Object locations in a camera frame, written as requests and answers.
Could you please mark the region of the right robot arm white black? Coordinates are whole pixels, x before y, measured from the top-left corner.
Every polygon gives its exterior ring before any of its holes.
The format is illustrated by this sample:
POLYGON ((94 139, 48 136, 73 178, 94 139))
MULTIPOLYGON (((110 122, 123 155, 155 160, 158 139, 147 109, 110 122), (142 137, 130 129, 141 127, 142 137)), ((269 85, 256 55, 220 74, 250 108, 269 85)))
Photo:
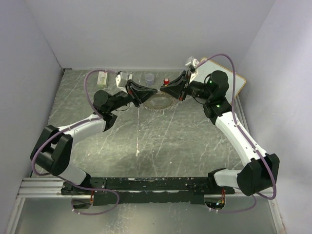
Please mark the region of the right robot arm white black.
POLYGON ((192 81, 191 72, 184 71, 160 88, 179 101, 186 96, 203 99, 205 116, 227 137, 242 161, 242 170, 217 169, 210 172, 208 191, 217 194, 223 187, 232 187, 246 196, 257 194, 272 200, 277 193, 280 160, 276 154, 268 154, 260 147, 238 121, 234 108, 225 97, 228 89, 228 76, 219 70, 208 74, 204 82, 192 81))

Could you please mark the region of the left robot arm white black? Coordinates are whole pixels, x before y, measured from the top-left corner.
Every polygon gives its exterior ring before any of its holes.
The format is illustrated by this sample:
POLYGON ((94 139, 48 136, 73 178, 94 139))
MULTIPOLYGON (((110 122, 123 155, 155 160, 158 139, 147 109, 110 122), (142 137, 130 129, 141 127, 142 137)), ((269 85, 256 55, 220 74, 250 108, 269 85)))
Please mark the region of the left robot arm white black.
POLYGON ((63 127, 48 125, 44 128, 30 155, 32 168, 38 165, 48 174, 73 183, 74 190, 79 194, 88 193, 91 176, 70 163, 74 145, 109 130, 117 118, 113 111, 130 103, 139 107, 156 93, 157 89, 141 86, 132 80, 126 82, 124 91, 114 95, 104 90, 97 91, 92 103, 95 111, 89 117, 63 127))

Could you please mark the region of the red black stamp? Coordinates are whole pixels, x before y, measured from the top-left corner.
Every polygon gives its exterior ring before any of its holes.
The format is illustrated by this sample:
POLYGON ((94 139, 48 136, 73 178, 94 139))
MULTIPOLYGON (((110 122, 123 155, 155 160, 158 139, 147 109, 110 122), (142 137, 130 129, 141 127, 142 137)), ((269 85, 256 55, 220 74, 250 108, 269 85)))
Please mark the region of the red black stamp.
POLYGON ((170 83, 170 80, 168 79, 168 78, 165 78, 164 80, 163 80, 163 84, 164 85, 168 85, 170 83))

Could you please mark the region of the clear cup of paperclips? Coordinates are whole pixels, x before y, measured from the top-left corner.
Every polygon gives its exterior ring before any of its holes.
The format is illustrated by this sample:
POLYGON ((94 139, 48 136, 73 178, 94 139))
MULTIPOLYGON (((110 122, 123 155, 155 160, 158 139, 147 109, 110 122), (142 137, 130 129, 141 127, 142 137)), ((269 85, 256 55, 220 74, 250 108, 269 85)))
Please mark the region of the clear cup of paperclips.
POLYGON ((145 75, 145 81, 148 86, 152 86, 155 82, 155 75, 152 73, 147 73, 145 75))

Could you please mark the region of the green white staples box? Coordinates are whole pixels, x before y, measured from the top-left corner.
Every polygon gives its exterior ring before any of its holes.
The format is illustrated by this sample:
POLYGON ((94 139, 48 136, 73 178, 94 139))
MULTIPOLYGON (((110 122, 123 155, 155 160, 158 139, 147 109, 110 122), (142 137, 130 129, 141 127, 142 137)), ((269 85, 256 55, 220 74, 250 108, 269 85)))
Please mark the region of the green white staples box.
POLYGON ((105 88, 108 84, 108 73, 104 71, 99 71, 97 77, 97 85, 99 87, 105 88))

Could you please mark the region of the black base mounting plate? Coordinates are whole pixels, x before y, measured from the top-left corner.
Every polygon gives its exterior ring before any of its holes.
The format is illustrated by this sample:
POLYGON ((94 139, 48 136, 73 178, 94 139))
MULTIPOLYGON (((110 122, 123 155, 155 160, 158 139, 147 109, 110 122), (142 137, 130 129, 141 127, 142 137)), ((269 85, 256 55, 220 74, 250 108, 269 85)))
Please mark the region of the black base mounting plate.
POLYGON ((95 206, 115 204, 118 193, 120 204, 179 203, 204 204, 204 196, 221 195, 224 191, 233 195, 231 187, 217 186, 210 177, 92 177, 89 187, 94 192, 77 188, 69 182, 63 184, 62 195, 91 195, 95 206))

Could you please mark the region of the aluminium rail frame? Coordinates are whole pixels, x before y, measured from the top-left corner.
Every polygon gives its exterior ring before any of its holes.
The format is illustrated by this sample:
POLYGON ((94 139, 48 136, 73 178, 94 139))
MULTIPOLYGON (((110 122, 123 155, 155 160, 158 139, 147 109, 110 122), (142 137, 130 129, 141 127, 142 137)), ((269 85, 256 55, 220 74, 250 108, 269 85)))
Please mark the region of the aluminium rail frame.
MULTIPOLYGON (((218 168, 240 169, 225 136, 193 99, 169 110, 132 107, 114 127, 74 147, 71 161, 92 176, 205 176, 218 168)), ((92 207, 87 215, 71 209, 62 181, 23 179, 9 223, 11 234, 283 234, 277 202, 240 191, 226 195, 224 214, 188 203, 120 204, 92 207)))

